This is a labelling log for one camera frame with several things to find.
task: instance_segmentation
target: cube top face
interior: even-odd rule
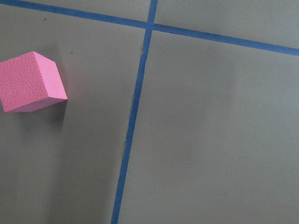
[[[30,112],[54,104],[47,98],[67,99],[55,62],[32,51],[0,63],[5,112]]]

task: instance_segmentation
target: blue tape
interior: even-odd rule
[[[90,20],[110,22],[110,23],[127,25],[127,26],[138,27],[138,28],[145,28],[147,24],[146,22],[130,20],[130,19],[125,19],[116,16],[90,13],[90,12],[84,12],[75,9],[48,6],[48,5],[26,2],[26,1],[19,1],[19,0],[0,0],[0,4],[17,6],[22,8],[29,8],[29,9],[39,10],[39,11],[62,14],[62,15],[70,15],[70,16],[75,16],[75,17],[80,17],[80,18],[85,18]]]
[[[190,36],[190,37],[195,37],[195,38],[200,38],[200,39],[205,39],[205,40],[210,40],[210,41],[230,43],[230,44],[240,45],[240,46],[244,46],[244,47],[274,51],[274,52],[279,52],[279,53],[288,54],[288,55],[299,56],[299,49],[282,47],[282,46],[278,46],[278,45],[256,42],[256,41],[249,41],[249,40],[234,38],[234,37],[230,37],[230,36],[209,34],[209,33],[199,32],[199,31],[195,31],[195,30],[189,30],[189,29],[183,29],[183,28],[177,28],[177,27],[169,27],[169,26],[160,25],[160,24],[155,24],[153,30],[171,33],[171,34],[183,35],[183,36]]]
[[[140,94],[141,94],[143,77],[144,77],[145,64],[146,64],[146,60],[148,58],[148,53],[149,53],[149,48],[150,48],[150,39],[151,39],[151,34],[152,34],[153,26],[154,26],[156,8],[157,8],[157,0],[151,0],[150,7],[149,7],[148,21],[147,21],[144,39],[143,39],[143,54],[142,54],[142,56],[140,58],[140,62],[139,62],[138,75],[137,75],[137,80],[136,80],[136,84],[135,84],[134,98],[133,98],[133,102],[132,102],[131,115],[130,115],[130,119],[129,119],[128,132],[127,132],[127,137],[126,137],[125,153],[124,153],[124,156],[121,161],[121,171],[120,171],[120,176],[118,179],[118,185],[117,185],[117,190],[116,190],[111,224],[118,223],[118,217],[119,217],[119,213],[120,213],[120,209],[121,209],[122,194],[123,194],[123,189],[125,186],[128,162],[129,162],[129,158],[130,158],[130,151],[131,151],[131,146],[132,146],[132,140],[133,140],[133,135],[134,135],[136,117],[137,117]]]

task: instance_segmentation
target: foam block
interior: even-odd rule
[[[33,112],[67,99],[56,63],[32,51],[0,63],[4,112]]]

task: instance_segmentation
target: pink block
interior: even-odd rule
[[[32,112],[67,99],[56,63],[32,51],[0,63],[4,112]]]

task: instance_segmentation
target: gray surface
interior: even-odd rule
[[[0,110],[0,223],[110,223],[144,30],[3,5],[0,30],[0,61],[56,61],[69,98]]]
[[[146,21],[150,0],[29,0],[30,2],[72,8],[92,13]]]
[[[153,32],[119,224],[294,224],[299,58]]]
[[[299,49],[299,1],[159,0],[155,23]]]

